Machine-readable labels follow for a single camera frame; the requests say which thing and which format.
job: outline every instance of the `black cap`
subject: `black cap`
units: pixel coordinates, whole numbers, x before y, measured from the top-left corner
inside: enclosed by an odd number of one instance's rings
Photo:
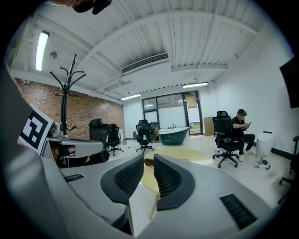
[[[74,10],[78,13],[83,13],[93,8],[93,14],[96,15],[109,6],[111,1],[112,0],[88,0],[74,7]]]
[[[238,110],[238,114],[241,115],[241,116],[246,116],[247,115],[246,111],[243,110],[243,109]]]

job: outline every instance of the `white trash can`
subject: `white trash can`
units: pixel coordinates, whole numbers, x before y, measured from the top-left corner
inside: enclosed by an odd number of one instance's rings
[[[270,131],[261,132],[256,138],[256,157],[261,158],[262,154],[267,157],[272,150],[274,133]]]

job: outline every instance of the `glass door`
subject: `glass door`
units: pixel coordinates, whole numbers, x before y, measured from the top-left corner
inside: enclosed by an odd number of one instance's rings
[[[183,99],[189,136],[202,134],[202,117],[198,92],[184,92]]]
[[[182,94],[157,97],[160,129],[186,127]]]
[[[143,100],[143,114],[144,119],[149,123],[158,123],[157,115],[157,100],[156,98],[144,99]]]

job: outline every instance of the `fluorescent light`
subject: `fluorescent light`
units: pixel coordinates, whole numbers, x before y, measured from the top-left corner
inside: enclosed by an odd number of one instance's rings
[[[121,100],[133,99],[133,98],[136,98],[136,97],[139,97],[139,96],[141,96],[141,94],[131,95],[131,96],[128,96],[128,97],[125,97],[125,98],[121,98]]]
[[[43,54],[45,52],[46,43],[49,37],[49,33],[42,31],[39,35],[37,49],[36,49],[36,69],[42,70],[43,66]]]
[[[183,88],[191,88],[191,87],[204,86],[204,85],[207,85],[207,82],[202,82],[197,84],[185,84],[183,85]]]

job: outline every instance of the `green bathtub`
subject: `green bathtub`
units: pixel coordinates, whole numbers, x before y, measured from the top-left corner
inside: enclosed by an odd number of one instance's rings
[[[159,137],[163,145],[181,145],[187,135],[188,127],[160,129]]]

